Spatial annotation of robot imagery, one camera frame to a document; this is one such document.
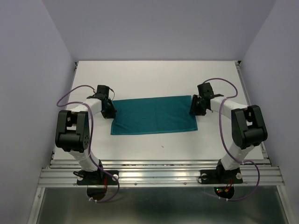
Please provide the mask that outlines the teal cloth napkin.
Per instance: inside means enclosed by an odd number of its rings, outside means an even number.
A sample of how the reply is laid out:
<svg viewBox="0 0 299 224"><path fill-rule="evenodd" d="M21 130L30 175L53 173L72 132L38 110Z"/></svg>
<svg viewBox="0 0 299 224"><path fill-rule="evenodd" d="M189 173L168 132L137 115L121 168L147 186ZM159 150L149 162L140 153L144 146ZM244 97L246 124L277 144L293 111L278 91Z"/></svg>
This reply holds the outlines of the teal cloth napkin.
<svg viewBox="0 0 299 224"><path fill-rule="evenodd" d="M189 114L191 102L191 96L116 100L111 135L197 131L196 117Z"/></svg>

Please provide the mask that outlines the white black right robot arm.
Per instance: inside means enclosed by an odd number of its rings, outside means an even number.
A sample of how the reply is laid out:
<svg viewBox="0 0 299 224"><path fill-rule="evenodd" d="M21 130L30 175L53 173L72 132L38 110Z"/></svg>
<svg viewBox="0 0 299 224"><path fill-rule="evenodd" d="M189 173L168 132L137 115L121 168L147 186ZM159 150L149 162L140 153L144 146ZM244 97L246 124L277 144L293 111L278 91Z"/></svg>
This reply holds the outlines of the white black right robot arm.
<svg viewBox="0 0 299 224"><path fill-rule="evenodd" d="M240 165L254 148L268 137L261 109L257 105L242 105L221 94L202 97L193 95L190 114L206 115L211 110L231 120L232 145L225 147L226 154L215 169L202 169L198 182L201 184L243 183Z"/></svg>

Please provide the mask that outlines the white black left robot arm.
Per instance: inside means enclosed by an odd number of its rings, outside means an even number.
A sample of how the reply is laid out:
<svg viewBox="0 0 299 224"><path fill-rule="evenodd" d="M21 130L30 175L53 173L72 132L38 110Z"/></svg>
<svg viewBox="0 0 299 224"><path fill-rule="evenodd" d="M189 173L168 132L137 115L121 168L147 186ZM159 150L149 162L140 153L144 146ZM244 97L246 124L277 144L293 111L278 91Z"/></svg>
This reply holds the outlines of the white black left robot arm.
<svg viewBox="0 0 299 224"><path fill-rule="evenodd" d="M73 110L58 113L55 144L79 163L81 170L74 172L79 185L101 183L105 176L101 161L90 149L89 122L99 112L105 119L116 117L116 110L107 93L96 93Z"/></svg>

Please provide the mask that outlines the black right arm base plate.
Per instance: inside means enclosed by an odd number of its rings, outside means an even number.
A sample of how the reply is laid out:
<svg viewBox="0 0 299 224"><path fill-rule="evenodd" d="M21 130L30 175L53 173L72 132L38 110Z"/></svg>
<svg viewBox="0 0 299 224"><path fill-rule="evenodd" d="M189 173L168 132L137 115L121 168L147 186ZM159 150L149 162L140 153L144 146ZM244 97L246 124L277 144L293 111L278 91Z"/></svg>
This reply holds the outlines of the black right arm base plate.
<svg viewBox="0 0 299 224"><path fill-rule="evenodd" d="M198 182L201 184L227 184L232 181L233 184L242 184L243 179L240 169L223 170L204 169L199 171Z"/></svg>

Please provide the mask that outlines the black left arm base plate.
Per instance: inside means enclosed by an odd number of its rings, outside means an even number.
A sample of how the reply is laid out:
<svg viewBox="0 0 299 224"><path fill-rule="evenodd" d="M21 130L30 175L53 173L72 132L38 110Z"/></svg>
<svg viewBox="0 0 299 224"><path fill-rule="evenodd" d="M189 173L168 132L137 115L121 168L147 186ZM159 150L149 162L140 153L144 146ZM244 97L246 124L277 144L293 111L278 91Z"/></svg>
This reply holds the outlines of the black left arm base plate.
<svg viewBox="0 0 299 224"><path fill-rule="evenodd" d="M77 185L117 185L116 180L111 176L103 173L100 170L87 172L87 171L74 171L73 174L77 177Z"/></svg>

